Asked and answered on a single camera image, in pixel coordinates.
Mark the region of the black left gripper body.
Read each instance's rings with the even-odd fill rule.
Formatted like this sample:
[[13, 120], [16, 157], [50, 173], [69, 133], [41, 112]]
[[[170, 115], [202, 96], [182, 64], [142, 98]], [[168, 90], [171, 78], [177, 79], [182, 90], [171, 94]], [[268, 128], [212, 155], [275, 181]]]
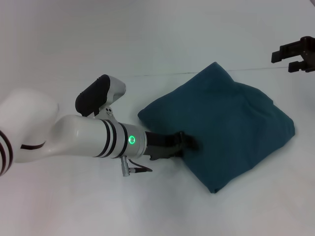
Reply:
[[162, 135], [146, 131], [145, 134], [147, 146], [144, 154], [150, 156], [150, 160], [183, 157], [184, 147], [187, 145], [187, 137], [184, 132]]

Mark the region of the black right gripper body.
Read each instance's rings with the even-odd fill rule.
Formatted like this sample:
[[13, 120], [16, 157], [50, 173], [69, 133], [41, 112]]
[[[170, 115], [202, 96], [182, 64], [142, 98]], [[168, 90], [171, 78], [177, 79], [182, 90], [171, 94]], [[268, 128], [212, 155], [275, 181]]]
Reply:
[[314, 72], [315, 70], [315, 39], [310, 36], [304, 36], [300, 39], [303, 61], [300, 70], [305, 72]]

